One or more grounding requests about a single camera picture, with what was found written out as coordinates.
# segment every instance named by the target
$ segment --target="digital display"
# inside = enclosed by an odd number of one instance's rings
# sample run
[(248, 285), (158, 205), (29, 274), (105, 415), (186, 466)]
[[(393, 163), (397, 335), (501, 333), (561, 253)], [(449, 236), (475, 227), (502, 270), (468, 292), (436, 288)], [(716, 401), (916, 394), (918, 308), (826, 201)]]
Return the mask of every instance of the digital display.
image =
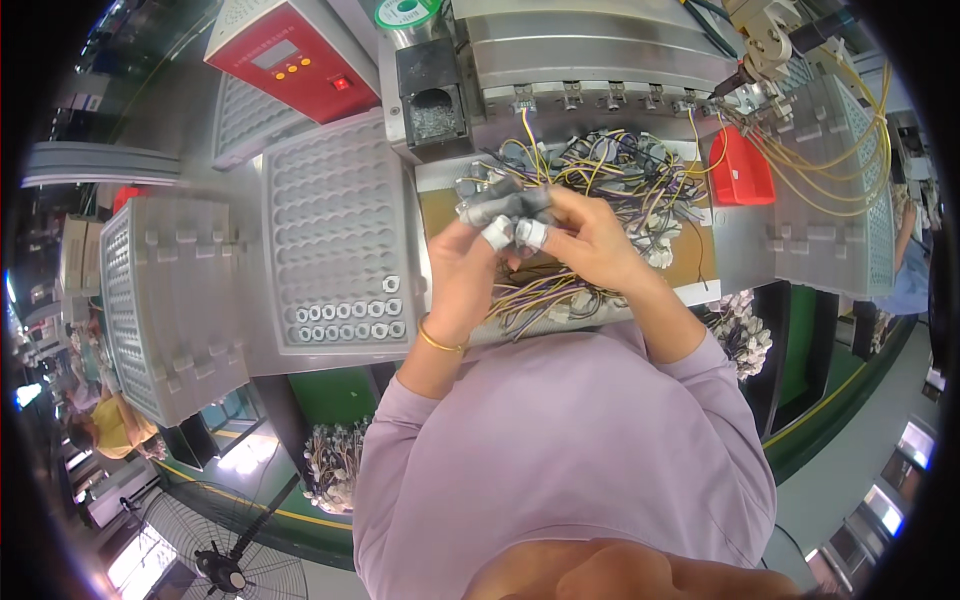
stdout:
[(296, 54), (299, 50), (300, 48), (295, 46), (292, 41), (284, 39), (270, 50), (251, 60), (251, 62), (266, 71), (281, 60), (286, 59), (292, 54)]

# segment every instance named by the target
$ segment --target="red control box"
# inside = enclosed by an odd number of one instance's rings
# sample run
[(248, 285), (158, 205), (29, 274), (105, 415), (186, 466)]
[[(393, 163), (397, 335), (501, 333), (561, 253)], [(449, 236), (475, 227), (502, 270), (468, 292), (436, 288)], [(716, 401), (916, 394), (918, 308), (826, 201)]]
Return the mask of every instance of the red control box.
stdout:
[(318, 123), (380, 104), (376, 66), (324, 0), (227, 0), (204, 60)]

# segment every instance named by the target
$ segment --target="bracelet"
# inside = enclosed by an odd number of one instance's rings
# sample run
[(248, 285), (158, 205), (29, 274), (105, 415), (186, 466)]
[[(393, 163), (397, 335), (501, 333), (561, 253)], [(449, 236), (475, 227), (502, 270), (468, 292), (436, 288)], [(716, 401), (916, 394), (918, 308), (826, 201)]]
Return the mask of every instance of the bracelet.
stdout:
[(426, 313), (425, 315), (423, 315), (422, 317), (420, 317), (420, 319), (417, 321), (417, 332), (420, 333), (421, 338), (423, 338), (423, 340), (424, 340), (427, 344), (429, 344), (430, 346), (432, 346), (432, 347), (434, 347), (434, 348), (436, 348), (436, 349), (446, 350), (447, 352), (458, 352), (458, 353), (460, 353), (460, 354), (463, 354), (463, 353), (464, 353), (464, 350), (466, 350), (466, 348), (464, 348), (464, 345), (463, 345), (463, 344), (451, 348), (451, 347), (449, 347), (449, 346), (444, 346), (443, 344), (441, 344), (441, 343), (438, 342), (437, 340), (434, 340), (434, 339), (431, 338), (429, 335), (427, 335), (426, 331), (423, 330), (423, 320), (425, 320), (429, 315), (430, 315), (430, 313)]

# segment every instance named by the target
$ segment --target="green label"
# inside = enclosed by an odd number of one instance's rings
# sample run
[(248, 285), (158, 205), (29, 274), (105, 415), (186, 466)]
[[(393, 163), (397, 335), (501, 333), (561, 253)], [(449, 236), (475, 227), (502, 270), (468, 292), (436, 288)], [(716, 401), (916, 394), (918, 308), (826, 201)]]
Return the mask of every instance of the green label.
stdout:
[(419, 25), (440, 10), (443, 0), (386, 0), (373, 15), (385, 29), (404, 29)]

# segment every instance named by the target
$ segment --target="lavender shirt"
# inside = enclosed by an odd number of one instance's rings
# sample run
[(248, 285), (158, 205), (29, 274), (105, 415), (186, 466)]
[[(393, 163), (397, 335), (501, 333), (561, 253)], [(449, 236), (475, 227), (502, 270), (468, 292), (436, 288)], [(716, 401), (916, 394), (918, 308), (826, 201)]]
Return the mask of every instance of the lavender shirt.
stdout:
[(633, 540), (752, 568), (774, 478), (708, 335), (653, 365), (632, 323), (483, 352), (442, 402), (394, 379), (364, 442), (353, 558), (375, 599), (460, 598), (528, 540)]

